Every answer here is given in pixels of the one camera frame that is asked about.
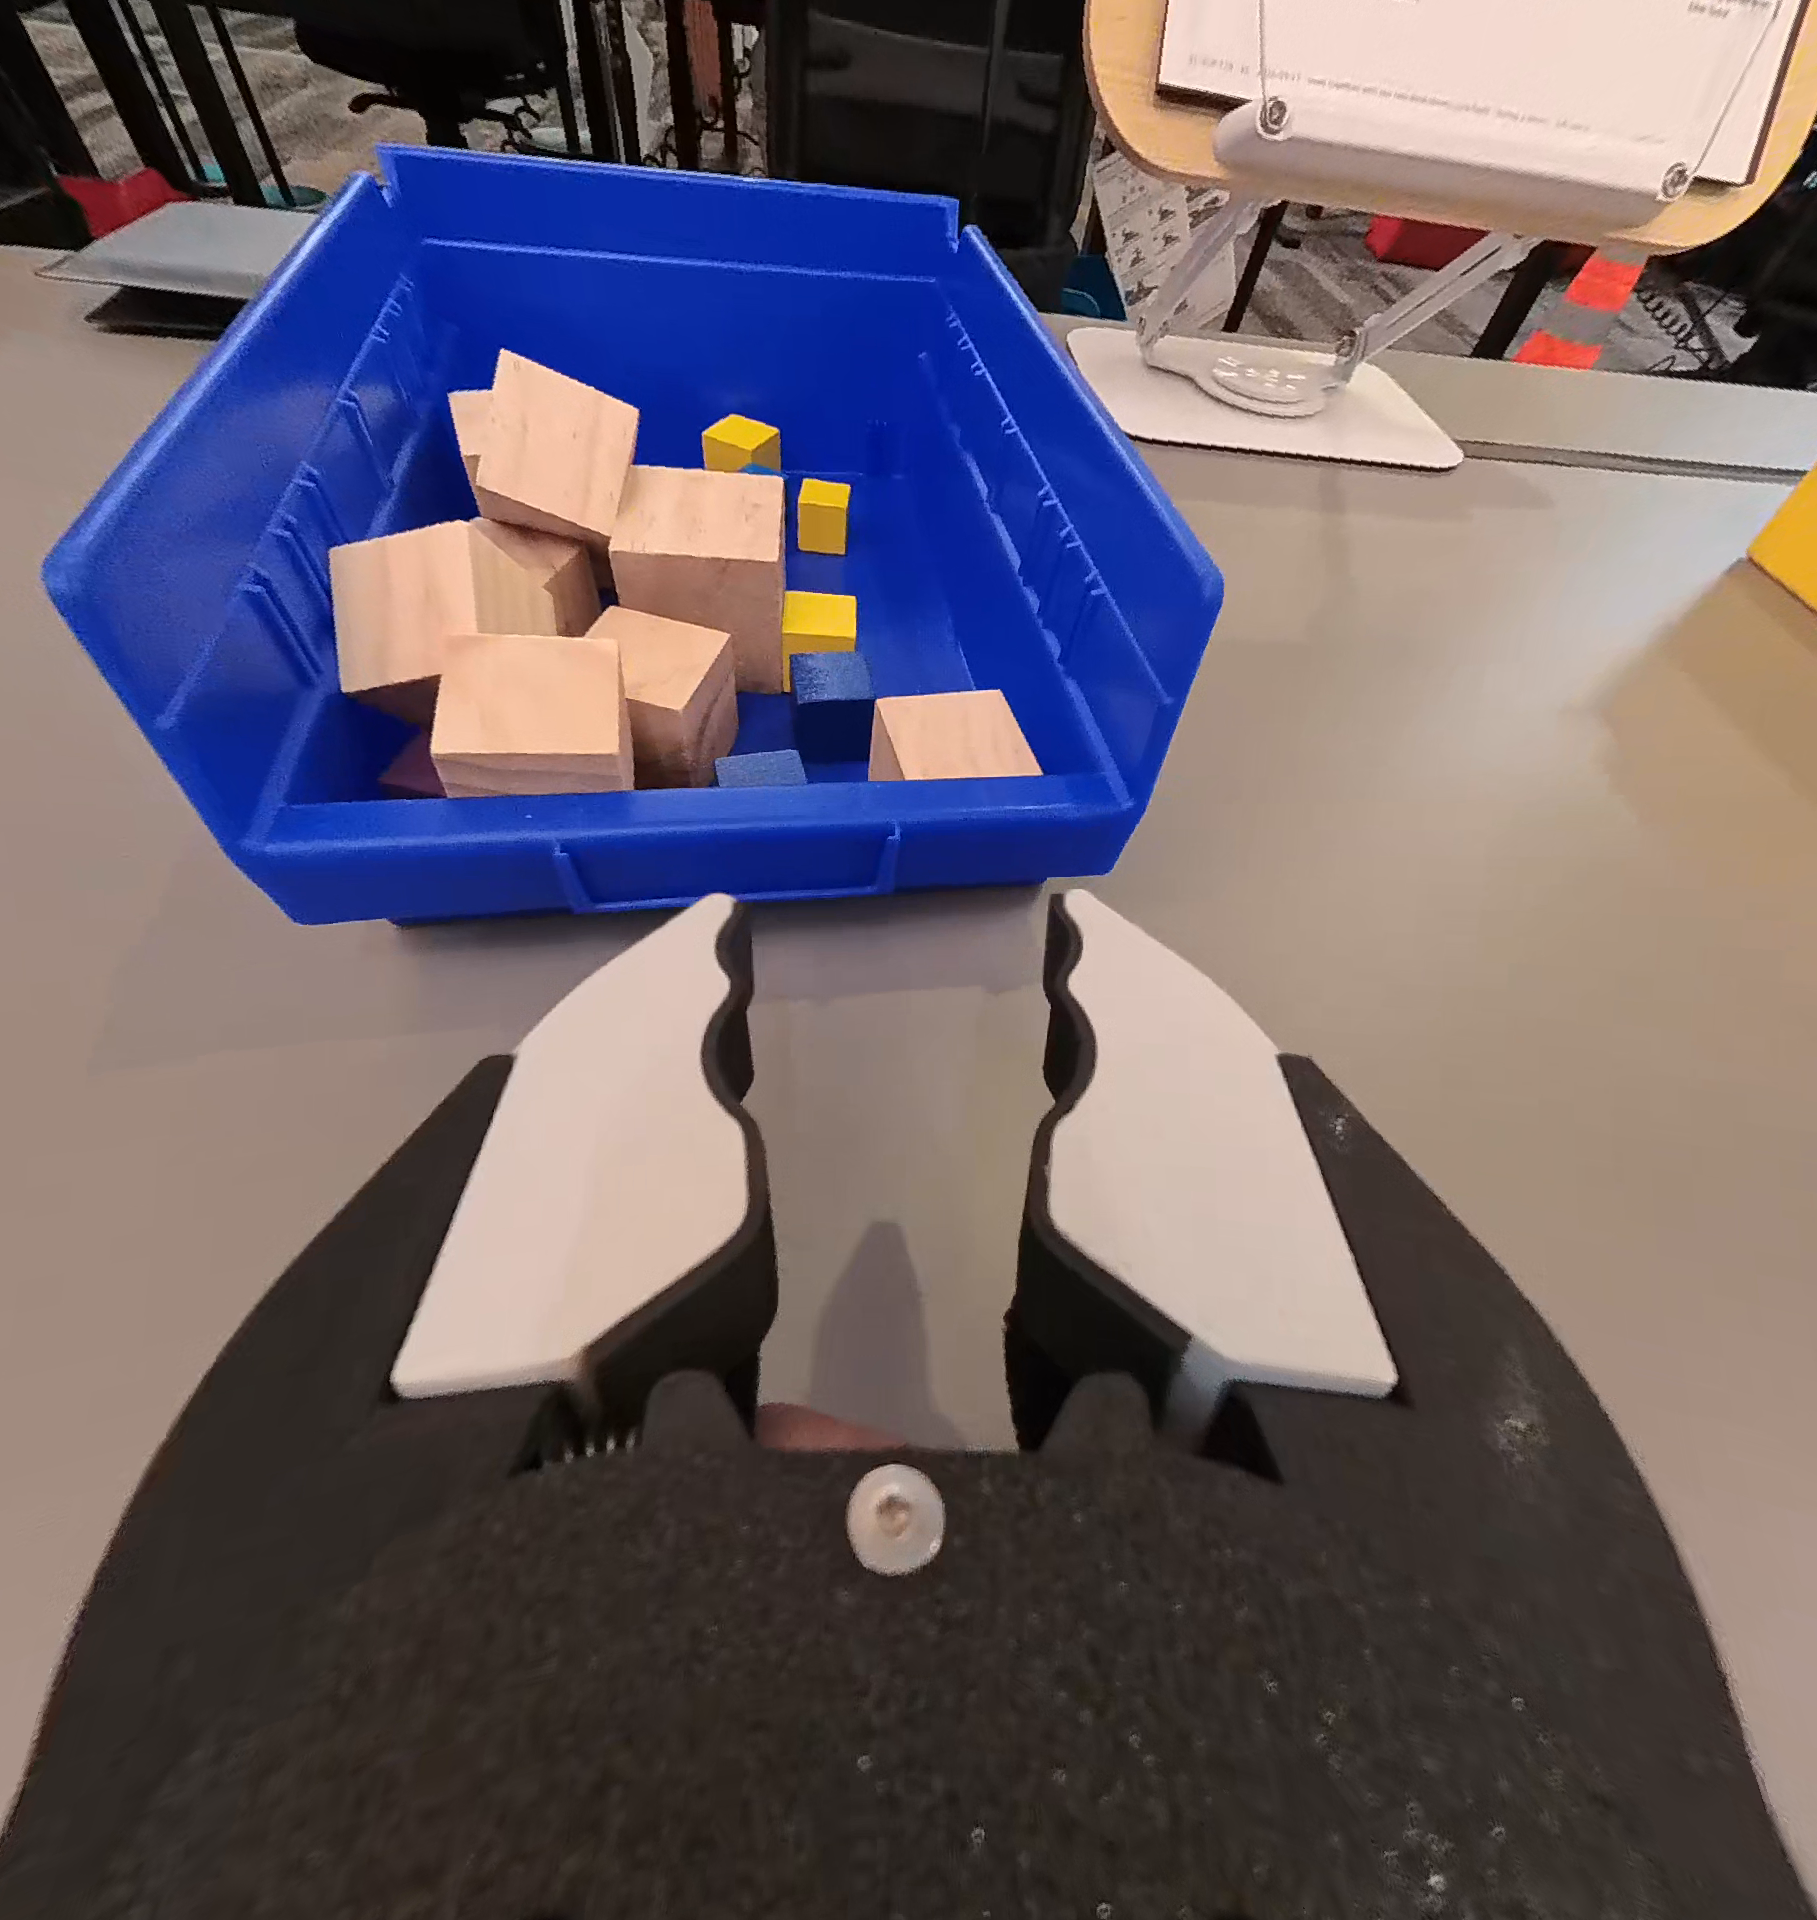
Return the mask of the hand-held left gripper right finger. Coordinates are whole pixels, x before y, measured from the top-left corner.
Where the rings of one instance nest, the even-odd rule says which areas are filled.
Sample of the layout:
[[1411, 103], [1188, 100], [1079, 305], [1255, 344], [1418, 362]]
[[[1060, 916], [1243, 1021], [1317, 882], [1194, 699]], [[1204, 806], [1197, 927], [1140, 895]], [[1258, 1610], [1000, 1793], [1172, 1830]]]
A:
[[1208, 1453], [1246, 1387], [1385, 1402], [1400, 1373], [1277, 1042], [1087, 890], [1048, 900], [1048, 1110], [1014, 1287], [1014, 1419], [1041, 1444], [1120, 1373]]

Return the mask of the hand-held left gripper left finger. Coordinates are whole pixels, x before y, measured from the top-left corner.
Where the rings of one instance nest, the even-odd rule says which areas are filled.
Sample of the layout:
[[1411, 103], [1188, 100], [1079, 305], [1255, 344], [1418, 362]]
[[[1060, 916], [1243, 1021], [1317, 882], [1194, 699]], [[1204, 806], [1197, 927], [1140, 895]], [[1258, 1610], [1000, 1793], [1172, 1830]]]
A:
[[750, 910], [709, 894], [515, 1045], [391, 1362], [398, 1398], [564, 1387], [604, 1441], [698, 1371], [752, 1422], [776, 1316], [752, 991]]

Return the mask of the blue plastic bin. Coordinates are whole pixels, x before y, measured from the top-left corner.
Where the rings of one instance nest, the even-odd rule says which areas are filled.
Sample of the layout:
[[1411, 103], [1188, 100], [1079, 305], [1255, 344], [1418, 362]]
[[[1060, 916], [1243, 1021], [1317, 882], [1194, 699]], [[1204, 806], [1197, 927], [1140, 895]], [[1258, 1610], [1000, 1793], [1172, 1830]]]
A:
[[[1223, 574], [952, 200], [385, 149], [42, 566], [225, 855], [293, 920], [398, 925], [1111, 871]], [[883, 696], [998, 689], [1030, 781], [387, 799], [406, 724], [340, 689], [326, 561], [470, 504], [446, 395], [518, 350], [639, 405], [653, 465], [760, 410], [853, 485]]]

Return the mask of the pile of wooden coloured cubes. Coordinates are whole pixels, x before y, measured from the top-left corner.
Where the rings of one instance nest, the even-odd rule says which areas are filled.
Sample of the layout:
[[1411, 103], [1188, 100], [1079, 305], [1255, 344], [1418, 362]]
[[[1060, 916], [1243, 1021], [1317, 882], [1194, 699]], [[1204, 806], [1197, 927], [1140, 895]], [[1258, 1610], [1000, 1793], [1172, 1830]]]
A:
[[853, 490], [791, 504], [774, 425], [652, 465], [635, 403], [515, 352], [441, 416], [470, 507], [329, 555], [340, 690], [396, 733], [382, 799], [1042, 773], [1000, 689], [881, 690], [857, 594], [790, 582], [791, 548], [847, 555]]

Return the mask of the red box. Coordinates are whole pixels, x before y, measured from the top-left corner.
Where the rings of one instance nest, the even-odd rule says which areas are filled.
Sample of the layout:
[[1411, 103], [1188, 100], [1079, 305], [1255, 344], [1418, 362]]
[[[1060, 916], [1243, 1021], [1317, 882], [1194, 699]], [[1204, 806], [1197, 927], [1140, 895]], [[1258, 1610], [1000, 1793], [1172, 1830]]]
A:
[[1488, 239], [1484, 231], [1377, 216], [1366, 224], [1365, 245], [1384, 266], [1440, 269]]

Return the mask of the picture-printed paper sheet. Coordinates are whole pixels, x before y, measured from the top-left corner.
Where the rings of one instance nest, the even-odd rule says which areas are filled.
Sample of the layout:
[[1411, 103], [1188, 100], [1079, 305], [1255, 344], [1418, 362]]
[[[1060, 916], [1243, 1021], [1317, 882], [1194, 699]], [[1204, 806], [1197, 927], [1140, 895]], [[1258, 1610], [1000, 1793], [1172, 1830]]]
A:
[[1191, 232], [1225, 204], [1225, 193], [1152, 175], [1110, 142], [1104, 142], [1092, 158], [1088, 180], [1122, 314], [1136, 323], [1160, 292]]

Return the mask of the orange traffic cone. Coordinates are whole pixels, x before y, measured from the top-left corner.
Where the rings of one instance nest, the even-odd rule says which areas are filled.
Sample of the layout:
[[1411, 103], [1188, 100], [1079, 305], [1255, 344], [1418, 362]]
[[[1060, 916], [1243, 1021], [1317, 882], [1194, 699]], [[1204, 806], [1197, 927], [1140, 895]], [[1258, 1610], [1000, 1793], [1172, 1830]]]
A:
[[1519, 339], [1512, 360], [1593, 371], [1648, 264], [1650, 256], [1643, 250], [1593, 248], [1561, 291], [1560, 302]]

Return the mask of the grey flat pad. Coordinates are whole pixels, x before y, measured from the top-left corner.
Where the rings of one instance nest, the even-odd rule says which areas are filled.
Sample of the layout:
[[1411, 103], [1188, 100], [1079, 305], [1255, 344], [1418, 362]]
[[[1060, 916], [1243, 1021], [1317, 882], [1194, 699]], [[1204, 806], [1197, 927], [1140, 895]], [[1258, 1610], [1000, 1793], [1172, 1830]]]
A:
[[107, 288], [83, 316], [101, 332], [216, 342], [315, 224], [317, 210], [170, 202], [35, 278]]

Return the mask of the red bag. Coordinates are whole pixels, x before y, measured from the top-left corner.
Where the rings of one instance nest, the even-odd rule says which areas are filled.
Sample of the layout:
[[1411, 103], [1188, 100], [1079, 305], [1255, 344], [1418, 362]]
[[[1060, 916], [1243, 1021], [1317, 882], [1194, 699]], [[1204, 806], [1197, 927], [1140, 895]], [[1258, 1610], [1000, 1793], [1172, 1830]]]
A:
[[57, 175], [57, 186], [80, 206], [91, 240], [101, 240], [165, 204], [194, 199], [152, 168], [117, 178]]

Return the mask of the black office chair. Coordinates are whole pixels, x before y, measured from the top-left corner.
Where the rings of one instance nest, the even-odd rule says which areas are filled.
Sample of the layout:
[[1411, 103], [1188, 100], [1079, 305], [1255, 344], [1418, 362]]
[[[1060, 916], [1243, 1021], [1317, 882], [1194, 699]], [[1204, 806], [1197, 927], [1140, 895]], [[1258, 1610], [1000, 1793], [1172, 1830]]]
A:
[[1083, 2], [774, 2], [770, 178], [954, 200], [998, 250], [1070, 240], [1092, 139]]
[[508, 152], [533, 154], [533, 100], [548, 93], [560, 152], [588, 156], [557, 2], [290, 2], [289, 21], [309, 62], [358, 83], [352, 114], [404, 111], [430, 144], [459, 151], [490, 124]]

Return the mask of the printed instruction sheet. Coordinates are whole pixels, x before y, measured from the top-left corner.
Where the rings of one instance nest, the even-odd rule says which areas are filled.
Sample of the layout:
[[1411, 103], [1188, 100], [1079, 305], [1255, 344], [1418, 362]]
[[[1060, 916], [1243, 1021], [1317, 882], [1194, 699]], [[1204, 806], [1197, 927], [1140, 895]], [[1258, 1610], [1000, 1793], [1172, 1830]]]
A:
[[1156, 88], [1271, 135], [1654, 196], [1759, 154], [1798, 4], [1172, 2]]

